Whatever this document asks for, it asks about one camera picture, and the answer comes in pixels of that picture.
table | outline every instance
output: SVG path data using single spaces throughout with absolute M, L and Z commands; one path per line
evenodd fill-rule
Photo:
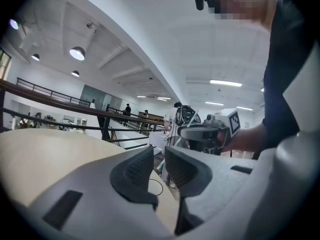
M 1 133 L 0 147 L 3 186 L 13 200 L 26 207 L 45 189 L 76 168 L 125 152 L 123 148 L 97 138 L 42 128 Z M 178 203 L 154 171 L 150 179 L 163 186 L 162 194 L 157 196 L 159 205 L 156 214 L 162 223 L 174 232 Z M 154 188 L 154 185 L 149 186 L 149 189 L 157 191 Z
M 164 152 L 167 146 L 166 138 L 168 138 L 169 135 L 170 131 L 167 131 L 166 134 L 164 134 L 163 131 L 152 131 L 149 135 L 149 144 L 161 149 L 161 152 Z

white table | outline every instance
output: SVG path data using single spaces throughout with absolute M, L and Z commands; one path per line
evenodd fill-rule
M 149 135 L 149 144 L 153 147 L 161 149 L 161 152 L 165 151 L 167 146 L 167 138 L 170 136 L 170 131 L 167 131 L 164 134 L 163 131 L 152 131 Z
M 19 129 L 0 134 L 0 174 L 8 195 L 28 207 L 44 190 L 76 168 L 125 150 L 112 143 L 53 129 Z M 150 179 L 163 186 L 158 195 L 157 216 L 174 232 L 178 203 L 171 192 L 152 171 Z M 157 184 L 149 181 L 150 192 Z

wooden table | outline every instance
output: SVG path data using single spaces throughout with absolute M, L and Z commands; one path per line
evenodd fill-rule
M 28 207 L 45 189 L 74 169 L 122 152 L 123 148 L 112 143 L 68 131 L 34 128 L 7 131 L 0 134 L 2 184 L 12 199 Z M 178 203 L 154 171 L 150 179 L 163 186 L 156 214 L 173 232 Z

ceiling light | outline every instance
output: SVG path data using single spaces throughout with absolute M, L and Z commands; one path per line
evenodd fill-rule
M 221 104 L 221 103 L 215 103 L 215 102 L 209 102 L 209 101 L 206 101 L 205 103 L 211 104 L 211 105 L 223 106 L 223 104 Z
M 35 53 L 34 55 L 32 55 L 31 58 L 36 60 L 37 62 L 40 61 L 40 56 L 38 53 Z
M 71 73 L 72 75 L 74 75 L 75 77 L 79 77 L 80 74 L 79 74 L 79 71 L 78 70 L 75 70 L 75 71 L 72 71 Z
M 243 106 L 237 106 L 238 109 L 242 109 L 242 110 L 253 110 L 252 108 L 247 108 L 247 107 L 243 107 Z
M 85 59 L 85 50 L 80 46 L 73 47 L 69 53 L 79 61 L 83 61 Z
M 9 20 L 10 26 L 13 27 L 15 30 L 17 30 L 19 28 L 18 23 L 14 20 L 14 19 L 10 19 Z
M 236 87 L 242 86 L 242 83 L 220 81 L 220 80 L 212 80 L 212 79 L 210 80 L 210 84 L 225 85 L 225 86 L 236 86 Z

white ceiling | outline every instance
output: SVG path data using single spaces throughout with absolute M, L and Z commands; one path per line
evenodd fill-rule
M 23 29 L 8 28 L 13 46 L 30 56 L 40 55 L 45 66 L 80 78 L 101 75 L 122 85 L 132 96 L 168 97 L 169 92 L 144 63 L 107 28 L 66 0 L 28 0 L 17 13 Z M 80 46 L 85 60 L 76 61 L 69 50 Z
M 85 48 L 81 75 L 98 71 L 134 96 L 174 97 L 173 90 L 181 90 L 192 104 L 210 101 L 257 110 L 264 103 L 261 88 L 270 36 L 260 26 L 217 19 L 206 8 L 198 11 L 194 0 L 88 0 L 117 24 L 118 33 L 125 31 L 131 38 L 121 36 L 120 41 L 120 35 L 84 13 L 85 7 L 82 11 L 65 0 L 32 1 L 19 15 L 41 37 L 40 49 L 70 60 L 69 49 Z M 109 22 L 104 25 L 111 29 Z M 133 40 L 144 53 L 124 40 Z M 212 85 L 210 79 L 242 86 Z

